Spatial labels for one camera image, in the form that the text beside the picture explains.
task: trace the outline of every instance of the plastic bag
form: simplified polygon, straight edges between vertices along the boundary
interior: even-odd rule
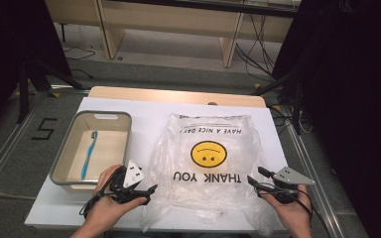
[[[172,114],[146,178],[158,188],[144,208],[143,230],[179,206],[211,224],[229,210],[241,211],[260,234],[268,235],[277,227],[277,220],[267,220],[274,211],[247,182],[247,176],[258,177],[264,160],[250,116]]]

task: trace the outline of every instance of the gray floor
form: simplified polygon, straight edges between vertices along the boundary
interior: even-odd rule
[[[219,41],[216,38],[128,31],[116,58],[106,59],[98,29],[68,25],[65,27],[65,32],[66,43],[63,46],[66,50],[79,47],[95,52],[95,55],[82,60],[69,60],[72,69],[82,69],[93,75],[94,78],[88,78],[80,71],[73,72],[79,81],[86,85],[248,94],[255,88],[256,83],[260,83],[261,86],[269,83],[267,80],[249,75],[247,70],[258,77],[268,79],[259,70],[247,67],[238,56],[234,57],[231,68],[224,68]],[[246,51],[249,51],[252,44],[250,41],[239,42]],[[280,50],[280,44],[268,43],[267,46],[274,58]],[[68,58],[81,58],[87,55],[88,52],[78,49],[66,52]],[[255,48],[252,57],[261,61],[260,55],[259,48]],[[51,81],[62,84],[54,78],[51,78]],[[267,104],[277,103],[278,93],[279,91],[272,91],[265,95]],[[31,123],[22,133],[20,141],[0,173],[0,192],[5,192],[4,195],[0,194],[0,237],[66,237],[72,232],[37,230],[25,226],[24,219],[49,172],[68,122],[83,96],[75,93],[62,93],[59,97],[32,96],[32,100],[41,101],[41,105],[35,111]],[[14,128],[17,128],[15,123],[18,117],[17,110],[18,97],[14,95],[0,115],[0,150],[5,146]],[[48,141],[32,141],[32,137],[42,136],[37,128],[43,118],[58,119],[48,124],[55,129],[55,132]],[[277,127],[277,132],[280,133],[289,166],[305,172],[306,168],[301,162],[298,148],[291,136],[292,127]],[[318,175],[318,181],[323,187],[330,208],[337,217],[341,232],[345,237],[367,237],[337,177],[329,172],[331,165],[315,135],[315,130],[311,133],[303,132],[299,139],[306,147]],[[314,203],[318,205],[318,198],[314,196],[314,192],[310,190],[310,194],[313,195]],[[314,218],[313,234],[314,237],[326,237],[326,232],[317,216]],[[287,234],[274,235],[274,237],[287,236]]]

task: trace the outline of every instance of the smiley face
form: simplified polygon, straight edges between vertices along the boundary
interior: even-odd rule
[[[199,142],[190,150],[191,159],[204,168],[214,168],[221,165],[227,158],[227,150],[213,141]]]

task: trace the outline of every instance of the floor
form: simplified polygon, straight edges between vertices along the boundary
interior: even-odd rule
[[[55,27],[60,38],[62,38],[62,27],[58,24],[55,24]],[[222,65],[221,50],[217,38],[128,30],[115,59],[107,59],[98,28],[66,25],[64,26],[64,35],[65,42],[63,43],[63,49],[65,50],[66,57],[69,59],[202,69],[215,72],[248,73],[258,77],[257,82],[261,86],[269,83],[270,80],[263,71],[248,65],[237,54],[234,55],[231,67],[225,68]],[[239,41],[238,44],[244,52],[248,53],[251,51],[254,43],[252,41]],[[277,43],[265,43],[265,46],[269,56],[274,60],[281,45]],[[259,44],[251,52],[251,58],[266,67],[262,63],[264,59],[262,58]],[[82,71],[77,70],[73,73],[84,76],[85,73],[89,74],[89,71],[83,68]],[[268,105],[277,103],[276,97],[278,93],[279,89],[268,93],[264,97]],[[8,103],[11,105],[15,102],[16,100],[10,99]],[[4,112],[3,115],[14,117],[16,115],[16,111],[14,111],[16,107],[15,109],[14,106],[8,108],[13,109],[11,109],[12,111]],[[291,107],[283,106],[280,109],[282,109],[283,114],[291,115]],[[307,172],[310,176],[317,178],[317,182],[321,184],[320,189],[315,188],[310,190],[310,192],[314,195],[314,204],[317,207],[328,207],[326,209],[319,209],[319,214],[336,217],[336,221],[328,221],[327,223],[334,226],[330,227],[332,231],[331,237],[367,237],[337,177],[329,171],[331,165],[326,159],[325,152],[321,149],[321,144],[319,139],[316,138],[315,130],[309,132],[310,125],[304,125],[304,131],[300,137],[294,135],[291,125],[289,126],[284,123],[277,127],[289,166],[297,171]],[[10,125],[0,126],[0,134],[2,135],[9,135],[11,130],[12,127]],[[23,199],[34,200],[33,197],[29,196],[23,197]],[[5,206],[13,205],[14,203],[7,201],[1,212],[5,212]],[[317,218],[314,218],[313,233],[314,237],[326,236],[326,231]],[[53,234],[47,233],[46,236],[63,237],[64,233],[55,231]]]

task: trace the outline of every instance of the person's left hand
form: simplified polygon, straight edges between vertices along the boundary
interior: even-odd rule
[[[110,176],[119,167],[120,165],[112,166],[101,173],[93,196],[102,189]],[[95,237],[102,234],[112,228],[126,212],[140,206],[146,201],[146,197],[138,197],[127,203],[119,204],[111,196],[103,196],[94,203],[82,226],[71,237]]]

